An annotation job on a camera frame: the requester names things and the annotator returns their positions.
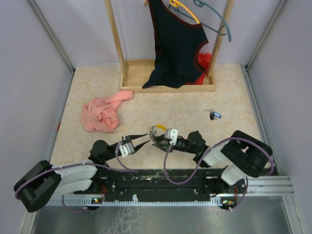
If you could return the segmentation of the large keyring with small rings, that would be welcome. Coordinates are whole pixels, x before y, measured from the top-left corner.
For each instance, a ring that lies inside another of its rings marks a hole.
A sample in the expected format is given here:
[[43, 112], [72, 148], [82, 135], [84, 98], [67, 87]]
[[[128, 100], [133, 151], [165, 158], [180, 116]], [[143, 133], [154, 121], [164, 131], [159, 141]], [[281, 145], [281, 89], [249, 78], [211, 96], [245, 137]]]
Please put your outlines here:
[[156, 135], [157, 135], [158, 129], [164, 132], [167, 130], [167, 128], [161, 124], [156, 124], [156, 125], [151, 126], [149, 129], [149, 138], [153, 143], [157, 143]]

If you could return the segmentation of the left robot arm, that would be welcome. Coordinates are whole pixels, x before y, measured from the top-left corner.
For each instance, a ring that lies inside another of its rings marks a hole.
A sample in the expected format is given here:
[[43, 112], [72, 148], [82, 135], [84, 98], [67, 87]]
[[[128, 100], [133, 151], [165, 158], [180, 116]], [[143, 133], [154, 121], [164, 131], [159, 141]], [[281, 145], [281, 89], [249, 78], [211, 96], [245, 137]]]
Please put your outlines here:
[[123, 136], [114, 144], [97, 140], [90, 150], [90, 156], [78, 163], [57, 166], [42, 160], [14, 185], [15, 198], [22, 202], [28, 212], [33, 213], [55, 197], [87, 190], [94, 194], [101, 189], [101, 181], [95, 178], [96, 174], [100, 170], [112, 170], [107, 164], [108, 160], [135, 154], [144, 143], [134, 146], [133, 140], [142, 137]]

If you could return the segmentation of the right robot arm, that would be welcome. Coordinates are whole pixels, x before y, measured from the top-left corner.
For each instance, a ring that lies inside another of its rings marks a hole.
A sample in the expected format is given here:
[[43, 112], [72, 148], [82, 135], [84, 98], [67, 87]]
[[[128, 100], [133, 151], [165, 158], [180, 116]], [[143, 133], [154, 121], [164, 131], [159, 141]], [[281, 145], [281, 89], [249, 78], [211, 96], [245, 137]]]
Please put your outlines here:
[[229, 193], [241, 179], [270, 175], [274, 170], [271, 147], [240, 130], [212, 146], [206, 145], [199, 131], [189, 133], [187, 138], [179, 136], [177, 129], [166, 129], [159, 136], [156, 130], [151, 130], [149, 136], [155, 147], [166, 152], [165, 158], [176, 150], [194, 154], [193, 161], [201, 168], [230, 161], [231, 164], [221, 173], [217, 184], [224, 193]]

